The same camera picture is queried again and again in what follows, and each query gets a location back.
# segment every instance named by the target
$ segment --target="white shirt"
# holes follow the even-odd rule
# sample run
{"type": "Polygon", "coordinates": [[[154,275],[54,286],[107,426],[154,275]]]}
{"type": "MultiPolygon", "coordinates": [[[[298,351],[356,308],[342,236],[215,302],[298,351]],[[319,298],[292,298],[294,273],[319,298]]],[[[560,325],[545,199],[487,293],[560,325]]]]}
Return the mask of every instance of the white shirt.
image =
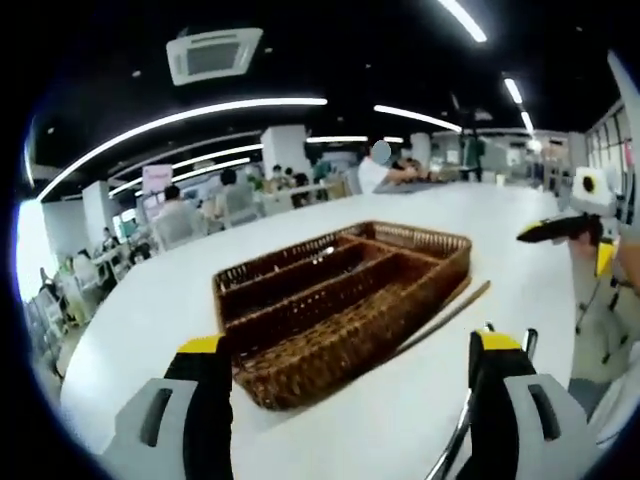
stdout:
{"type": "Polygon", "coordinates": [[[165,215],[172,214],[174,212],[181,212],[183,215],[193,218],[195,225],[204,224],[204,215],[202,212],[198,211],[196,207],[183,200],[170,200],[166,202],[156,218],[164,217],[165,215]]]}
{"type": "Polygon", "coordinates": [[[365,157],[358,166],[358,181],[362,193],[374,193],[374,190],[384,181],[389,169],[378,165],[371,157],[365,157]]]}

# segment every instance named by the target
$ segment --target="banner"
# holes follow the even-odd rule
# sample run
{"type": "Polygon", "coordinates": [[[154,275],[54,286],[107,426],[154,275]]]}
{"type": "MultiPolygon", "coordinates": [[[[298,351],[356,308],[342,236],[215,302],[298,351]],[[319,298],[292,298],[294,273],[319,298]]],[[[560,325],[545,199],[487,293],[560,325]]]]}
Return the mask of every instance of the banner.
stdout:
{"type": "Polygon", "coordinates": [[[171,185],[173,167],[171,165],[147,165],[142,167],[142,192],[162,192],[171,185]]]}

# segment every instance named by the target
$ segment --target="person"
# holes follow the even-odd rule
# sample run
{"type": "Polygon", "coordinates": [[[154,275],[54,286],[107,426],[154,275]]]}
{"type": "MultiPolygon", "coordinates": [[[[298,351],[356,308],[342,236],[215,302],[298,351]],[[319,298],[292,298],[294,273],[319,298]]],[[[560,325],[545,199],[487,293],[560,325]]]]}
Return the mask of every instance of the person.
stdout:
{"type": "Polygon", "coordinates": [[[273,166],[273,178],[271,180],[271,190],[278,191],[285,188],[289,188],[289,181],[282,173],[282,167],[280,165],[273,166]]]}
{"type": "Polygon", "coordinates": [[[215,218],[222,218],[226,214],[248,210],[253,206],[253,189],[249,184],[238,184],[238,175],[232,168],[227,168],[220,174],[222,191],[216,195],[215,218]]]}
{"type": "MultiPolygon", "coordinates": [[[[293,177],[295,187],[306,187],[309,185],[309,177],[304,173],[296,173],[293,177]]],[[[311,203],[311,195],[309,192],[296,193],[291,195],[291,202],[294,208],[302,208],[311,203]]]]}
{"type": "Polygon", "coordinates": [[[289,188],[294,188],[296,186],[296,179],[293,174],[293,168],[287,167],[284,171],[284,178],[287,181],[287,186],[289,188]]]}
{"type": "Polygon", "coordinates": [[[169,185],[164,189],[164,199],[165,203],[160,209],[160,212],[158,212],[158,216],[154,219],[154,222],[166,216],[182,214],[182,216],[191,220],[195,228],[201,229],[203,232],[207,230],[204,215],[192,204],[182,200],[180,188],[177,185],[169,185]]]}
{"type": "Polygon", "coordinates": [[[387,184],[398,185],[402,182],[416,180],[419,177],[418,172],[413,167],[408,167],[403,170],[395,170],[387,167],[386,164],[391,155],[391,149],[386,143],[380,143],[379,145],[386,145],[386,147],[383,147],[388,149],[388,154],[383,155],[383,157],[386,156],[386,159],[377,158],[374,160],[374,148],[373,146],[369,146],[367,155],[358,166],[358,181],[364,194],[375,193],[378,187],[387,184]]]}
{"type": "Polygon", "coordinates": [[[116,237],[114,234],[111,233],[111,230],[109,230],[109,227],[104,227],[104,230],[102,231],[102,236],[104,237],[104,240],[102,241],[103,252],[108,252],[109,250],[113,250],[114,248],[120,245],[120,241],[118,240],[118,237],[116,237]]]}

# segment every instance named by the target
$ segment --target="wall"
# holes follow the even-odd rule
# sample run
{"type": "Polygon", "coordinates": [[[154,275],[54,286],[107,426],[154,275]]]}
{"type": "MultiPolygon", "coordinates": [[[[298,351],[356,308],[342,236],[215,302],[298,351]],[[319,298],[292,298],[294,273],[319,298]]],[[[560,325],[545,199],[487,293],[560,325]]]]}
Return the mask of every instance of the wall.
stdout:
{"type": "Polygon", "coordinates": [[[49,246],[58,261],[75,255],[83,248],[91,251],[81,200],[45,203],[42,209],[49,246]]]}

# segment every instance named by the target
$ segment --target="ceiling light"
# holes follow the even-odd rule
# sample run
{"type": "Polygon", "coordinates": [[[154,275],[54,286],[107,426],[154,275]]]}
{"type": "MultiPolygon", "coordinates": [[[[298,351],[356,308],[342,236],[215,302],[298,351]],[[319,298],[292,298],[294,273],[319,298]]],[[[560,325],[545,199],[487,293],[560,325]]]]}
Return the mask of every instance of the ceiling light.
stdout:
{"type": "Polygon", "coordinates": [[[542,151],[542,143],[540,142],[540,140],[532,138],[527,142],[527,148],[529,150],[533,150],[536,153],[540,153],[542,151]]]}
{"type": "MultiPolygon", "coordinates": [[[[199,168],[198,170],[194,170],[193,172],[183,173],[182,175],[178,175],[171,179],[171,183],[180,182],[182,180],[186,180],[188,178],[197,177],[198,175],[204,175],[205,173],[213,172],[215,170],[220,170],[221,168],[234,167],[236,165],[243,165],[245,163],[249,163],[251,161],[250,158],[239,158],[237,160],[229,160],[228,162],[218,163],[217,165],[211,165],[210,167],[199,168]]],[[[144,195],[142,190],[138,190],[134,193],[136,197],[140,197],[144,195]]]]}
{"type": "Polygon", "coordinates": [[[327,100],[324,98],[258,98],[254,100],[239,100],[236,102],[228,102],[228,103],[220,103],[217,105],[210,105],[208,107],[195,108],[193,110],[187,110],[186,112],[175,113],[173,115],[169,115],[168,117],[159,118],[158,120],[154,120],[153,122],[146,123],[144,125],[140,125],[139,127],[134,128],[133,130],[129,130],[117,137],[112,138],[111,140],[103,143],[102,145],[94,148],[90,152],[84,154],[78,160],[73,162],[67,168],[65,168],[56,178],[54,178],[36,197],[38,201],[42,201],[51,191],[56,188],[65,178],[75,172],[82,165],[87,163],[89,160],[95,158],[100,155],[102,152],[109,150],[110,148],[124,142],[125,140],[129,140],[136,135],[140,135],[141,133],[148,132],[158,127],[163,127],[165,125],[170,125],[172,123],[180,122],[182,120],[186,120],[188,118],[199,117],[201,115],[208,115],[211,113],[219,113],[225,112],[229,110],[238,110],[242,108],[255,108],[255,107],[282,107],[282,106],[317,106],[317,105],[326,105],[327,100]]]}
{"type": "Polygon", "coordinates": [[[174,170],[176,168],[186,167],[193,165],[194,163],[202,162],[204,160],[211,160],[212,158],[225,157],[227,155],[233,155],[234,153],[251,152],[252,150],[262,150],[262,144],[256,143],[255,145],[246,145],[244,147],[230,148],[229,150],[222,150],[221,152],[208,153],[200,157],[184,160],[173,165],[174,170]]]}
{"type": "Polygon", "coordinates": [[[471,15],[467,13],[467,11],[460,6],[460,4],[456,0],[438,0],[444,8],[449,10],[451,15],[456,17],[462,26],[469,32],[469,34],[473,37],[473,39],[478,42],[486,42],[487,36],[484,34],[482,29],[478,26],[471,15]]]}
{"type": "Polygon", "coordinates": [[[533,133],[533,123],[531,123],[531,117],[527,112],[521,112],[522,121],[524,122],[524,126],[526,127],[529,133],[533,133]]]}
{"type": "Polygon", "coordinates": [[[410,112],[409,110],[402,110],[401,108],[385,107],[384,105],[376,105],[373,109],[376,112],[390,113],[391,115],[398,115],[400,117],[413,118],[414,120],[438,125],[439,127],[453,130],[454,132],[462,132],[461,126],[445,122],[439,118],[430,117],[429,115],[422,115],[421,113],[410,112]]]}
{"type": "MultiPolygon", "coordinates": [[[[222,150],[220,152],[208,153],[206,155],[201,155],[201,156],[196,157],[196,158],[191,158],[189,160],[184,160],[182,162],[178,162],[178,163],[172,165],[172,167],[175,170],[176,168],[186,167],[188,165],[193,165],[194,163],[203,162],[205,160],[211,160],[212,158],[218,158],[218,157],[224,157],[224,156],[227,156],[227,155],[233,155],[234,153],[244,153],[244,152],[250,152],[252,150],[260,150],[261,148],[262,148],[262,144],[261,143],[257,143],[255,145],[246,145],[244,147],[230,148],[229,150],[222,150]]],[[[137,185],[139,183],[142,183],[142,177],[136,178],[135,180],[132,180],[132,181],[127,182],[127,183],[125,183],[123,185],[120,185],[118,188],[114,188],[113,190],[111,190],[109,192],[109,198],[113,198],[118,193],[120,193],[120,192],[122,192],[124,190],[127,190],[128,188],[134,187],[135,185],[137,185]]]]}
{"type": "Polygon", "coordinates": [[[520,95],[520,90],[518,90],[518,86],[516,85],[516,82],[514,82],[513,79],[511,78],[505,78],[504,84],[507,86],[507,90],[509,90],[509,93],[511,94],[511,98],[513,98],[513,101],[516,102],[518,105],[522,104],[522,95],[520,95]]]}
{"type": "Polygon", "coordinates": [[[342,136],[342,137],[309,137],[307,143],[333,143],[333,142],[366,142],[368,137],[342,136]]]}

